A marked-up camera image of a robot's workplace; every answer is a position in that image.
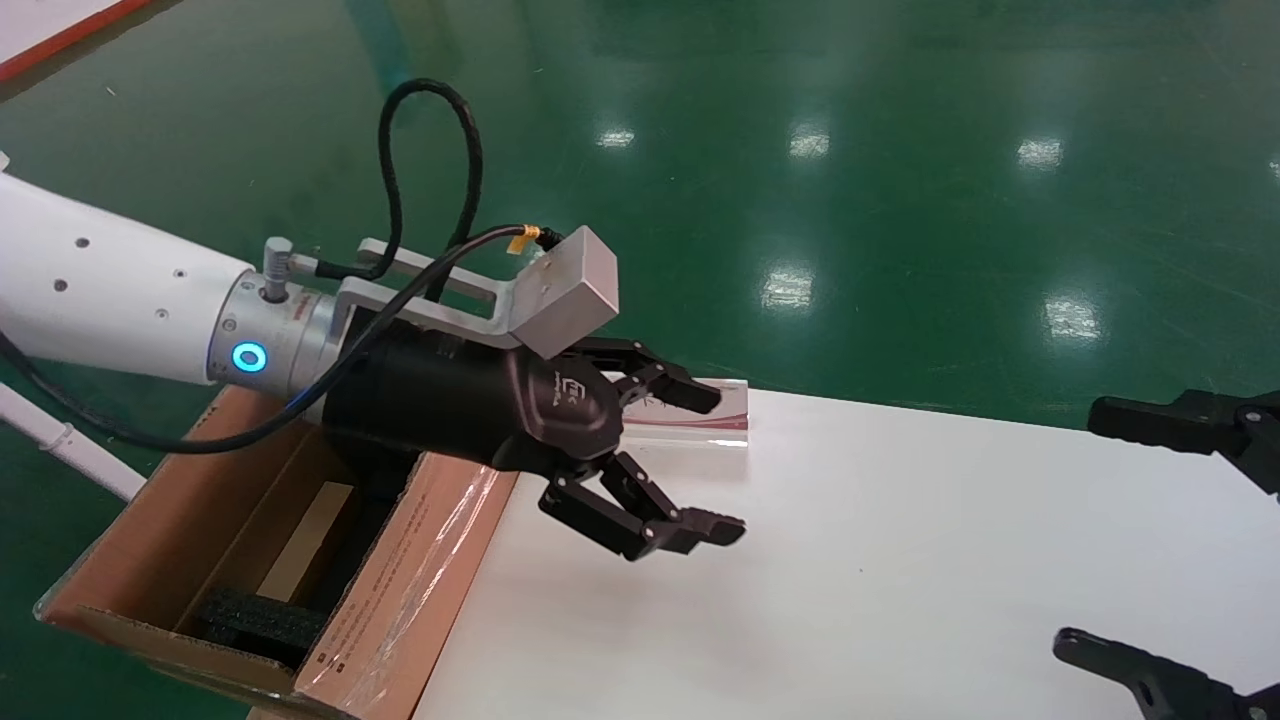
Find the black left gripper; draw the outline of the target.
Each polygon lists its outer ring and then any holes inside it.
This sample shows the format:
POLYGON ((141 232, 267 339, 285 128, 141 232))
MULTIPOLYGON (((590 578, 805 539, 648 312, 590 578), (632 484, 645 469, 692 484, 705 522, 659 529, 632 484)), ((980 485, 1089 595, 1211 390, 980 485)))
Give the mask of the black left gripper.
POLYGON ((538 507, 630 562, 735 544, 744 520, 676 506, 630 454, 614 454, 622 410, 645 398, 708 415, 722 392, 634 340, 588 337, 544 359, 396 323, 326 393, 323 425, 556 478, 538 507), (598 479, 612 500, 570 479, 593 474, 604 459, 598 479))

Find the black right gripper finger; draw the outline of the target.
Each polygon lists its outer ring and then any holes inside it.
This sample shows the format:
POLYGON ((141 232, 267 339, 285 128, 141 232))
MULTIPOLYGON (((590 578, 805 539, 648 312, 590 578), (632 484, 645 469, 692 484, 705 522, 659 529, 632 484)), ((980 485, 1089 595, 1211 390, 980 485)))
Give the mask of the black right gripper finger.
POLYGON ((1279 493, 1279 392, 1252 397, 1187 389, 1170 404, 1100 397, 1087 419, 1089 433, 1225 457, 1267 496, 1279 493))
POLYGON ((1053 656, 1132 692, 1144 719, 1277 719, 1279 684, 1251 694, 1203 671, 1076 628, 1053 638, 1053 656))

